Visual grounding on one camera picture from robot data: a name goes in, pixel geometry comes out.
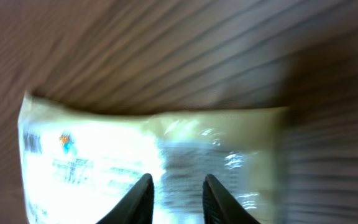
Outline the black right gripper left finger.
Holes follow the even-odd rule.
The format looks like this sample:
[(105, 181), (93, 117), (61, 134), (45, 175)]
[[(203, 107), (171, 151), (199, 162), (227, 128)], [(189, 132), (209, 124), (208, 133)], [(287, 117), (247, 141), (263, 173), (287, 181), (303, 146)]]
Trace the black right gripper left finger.
[(153, 212), (154, 182), (144, 174), (97, 224), (152, 224)]

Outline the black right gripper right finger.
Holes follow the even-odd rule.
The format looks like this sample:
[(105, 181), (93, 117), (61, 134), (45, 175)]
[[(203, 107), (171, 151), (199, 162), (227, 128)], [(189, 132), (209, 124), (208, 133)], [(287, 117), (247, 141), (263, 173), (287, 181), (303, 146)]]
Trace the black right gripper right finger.
[(205, 224), (260, 224), (212, 174), (203, 182)]

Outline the yellow snack bag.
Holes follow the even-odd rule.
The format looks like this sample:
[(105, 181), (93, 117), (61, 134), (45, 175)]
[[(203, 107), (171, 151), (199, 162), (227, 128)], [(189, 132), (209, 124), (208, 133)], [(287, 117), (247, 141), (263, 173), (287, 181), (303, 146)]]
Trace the yellow snack bag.
[(258, 222), (278, 220), (285, 108), (103, 116), (25, 94), (17, 128), (29, 223), (96, 223), (144, 175), (154, 223), (202, 223), (218, 180)]

